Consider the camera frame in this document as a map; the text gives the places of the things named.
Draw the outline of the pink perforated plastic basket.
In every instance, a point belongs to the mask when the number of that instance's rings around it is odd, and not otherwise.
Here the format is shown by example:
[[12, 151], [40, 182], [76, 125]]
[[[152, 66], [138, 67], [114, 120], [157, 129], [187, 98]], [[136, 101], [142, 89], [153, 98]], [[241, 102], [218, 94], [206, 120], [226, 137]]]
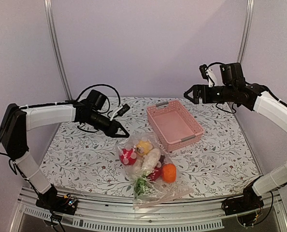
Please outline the pink perforated plastic basket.
[[148, 122], [167, 152], [199, 142], [203, 127], [178, 100], [148, 106]]

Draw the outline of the yellow lemon toy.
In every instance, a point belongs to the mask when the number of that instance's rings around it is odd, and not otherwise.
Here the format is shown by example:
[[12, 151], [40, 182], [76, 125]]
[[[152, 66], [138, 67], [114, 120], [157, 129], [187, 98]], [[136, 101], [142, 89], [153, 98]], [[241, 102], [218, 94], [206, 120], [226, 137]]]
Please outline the yellow lemon toy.
[[135, 152], [139, 156], [147, 155], [153, 149], [153, 145], [150, 141], [140, 140], [136, 145]]

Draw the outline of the red apple toy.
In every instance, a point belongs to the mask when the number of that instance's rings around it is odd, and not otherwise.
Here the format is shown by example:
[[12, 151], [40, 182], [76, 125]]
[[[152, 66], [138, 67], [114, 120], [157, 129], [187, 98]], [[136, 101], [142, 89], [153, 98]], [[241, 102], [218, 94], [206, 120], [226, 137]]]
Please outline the red apple toy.
[[162, 168], [155, 167], [154, 170], [147, 176], [147, 179], [154, 182], [161, 177], [161, 174]]

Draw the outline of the white radish toy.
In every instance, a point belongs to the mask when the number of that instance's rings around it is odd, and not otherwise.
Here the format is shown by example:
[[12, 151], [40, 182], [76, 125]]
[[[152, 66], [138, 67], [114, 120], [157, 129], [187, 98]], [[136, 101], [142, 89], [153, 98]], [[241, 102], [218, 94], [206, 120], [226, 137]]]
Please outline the white radish toy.
[[137, 196], [145, 195], [149, 191], [148, 180], [142, 170], [142, 159], [137, 159], [131, 168], [131, 177], [134, 180], [134, 192]]

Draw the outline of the clear zip top bag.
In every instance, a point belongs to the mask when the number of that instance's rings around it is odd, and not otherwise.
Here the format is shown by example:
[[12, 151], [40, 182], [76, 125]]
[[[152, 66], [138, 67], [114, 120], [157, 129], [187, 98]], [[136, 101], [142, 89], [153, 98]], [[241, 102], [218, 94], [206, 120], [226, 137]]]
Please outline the clear zip top bag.
[[155, 133], [139, 133], [115, 144], [118, 158], [133, 186], [133, 209], [183, 198], [193, 189], [161, 148]]

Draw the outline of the orange tangerine toy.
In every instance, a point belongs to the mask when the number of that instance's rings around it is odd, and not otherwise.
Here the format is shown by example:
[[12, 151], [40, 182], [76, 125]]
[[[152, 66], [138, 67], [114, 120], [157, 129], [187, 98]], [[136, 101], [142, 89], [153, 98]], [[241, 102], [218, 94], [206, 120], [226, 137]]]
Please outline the orange tangerine toy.
[[172, 163], [165, 164], [162, 167], [162, 179], [166, 183], [173, 183], [176, 181], [177, 170]]

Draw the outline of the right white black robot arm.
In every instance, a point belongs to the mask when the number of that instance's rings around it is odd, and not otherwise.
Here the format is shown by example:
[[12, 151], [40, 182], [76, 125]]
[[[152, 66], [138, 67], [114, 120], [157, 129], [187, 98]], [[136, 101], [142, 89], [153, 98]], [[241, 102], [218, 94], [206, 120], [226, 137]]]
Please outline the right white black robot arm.
[[[193, 104], [218, 104], [231, 102], [254, 111], [280, 127], [287, 133], [287, 104], [277, 98], [268, 87], [246, 82], [241, 64], [219, 63], [223, 84], [219, 86], [209, 65], [199, 67], [206, 85], [196, 84], [184, 92], [184, 97]], [[287, 162], [268, 174], [259, 177], [244, 188], [239, 207], [250, 210], [257, 204], [258, 197], [276, 188], [287, 185]]]

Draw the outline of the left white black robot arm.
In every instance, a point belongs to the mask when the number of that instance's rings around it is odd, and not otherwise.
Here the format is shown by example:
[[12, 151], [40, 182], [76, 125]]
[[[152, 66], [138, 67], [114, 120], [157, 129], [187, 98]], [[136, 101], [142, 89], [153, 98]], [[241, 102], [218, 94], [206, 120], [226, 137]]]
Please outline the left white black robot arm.
[[84, 99], [51, 102], [36, 105], [18, 106], [11, 103], [7, 106], [0, 124], [0, 146], [13, 164], [13, 172], [20, 172], [24, 179], [42, 196], [42, 202], [51, 210], [61, 205], [56, 196], [55, 187], [48, 181], [39, 165], [30, 154], [27, 144], [27, 132], [43, 126], [78, 122], [88, 124], [96, 131], [102, 131], [111, 138], [128, 138], [129, 133], [115, 117], [123, 114], [123, 105], [119, 104], [110, 117], [100, 112], [108, 97], [95, 90], [96, 85], [85, 88], [82, 93], [90, 93]]

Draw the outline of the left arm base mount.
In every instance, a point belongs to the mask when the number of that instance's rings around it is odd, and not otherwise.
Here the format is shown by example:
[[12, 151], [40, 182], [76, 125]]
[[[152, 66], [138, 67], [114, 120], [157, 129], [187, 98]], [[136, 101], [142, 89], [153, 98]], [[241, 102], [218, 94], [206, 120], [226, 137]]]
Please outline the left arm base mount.
[[52, 212], [75, 215], [78, 198], [70, 194], [58, 196], [56, 193], [40, 194], [36, 206]]

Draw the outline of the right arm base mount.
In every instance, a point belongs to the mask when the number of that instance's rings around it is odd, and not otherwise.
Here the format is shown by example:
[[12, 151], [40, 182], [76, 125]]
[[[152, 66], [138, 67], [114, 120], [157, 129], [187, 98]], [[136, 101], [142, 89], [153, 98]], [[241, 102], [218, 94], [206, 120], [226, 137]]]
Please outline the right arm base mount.
[[236, 215], [238, 223], [243, 227], [253, 227], [262, 215], [263, 207], [261, 197], [248, 195], [228, 197], [221, 204], [225, 215]]

